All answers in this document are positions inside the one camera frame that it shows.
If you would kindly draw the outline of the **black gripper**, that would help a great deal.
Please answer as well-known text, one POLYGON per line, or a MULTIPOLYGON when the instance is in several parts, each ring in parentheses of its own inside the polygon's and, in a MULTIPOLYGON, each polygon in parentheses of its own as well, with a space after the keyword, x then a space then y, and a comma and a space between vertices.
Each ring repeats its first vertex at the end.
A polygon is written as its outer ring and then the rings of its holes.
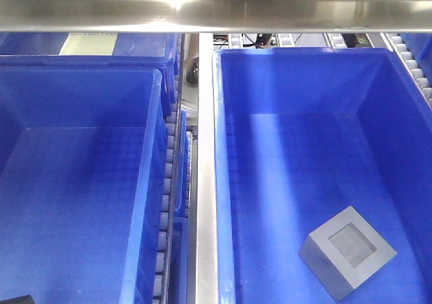
POLYGON ((31 295, 23 295, 11 299, 1 300, 0 304, 34 304, 34 299, 31 295))

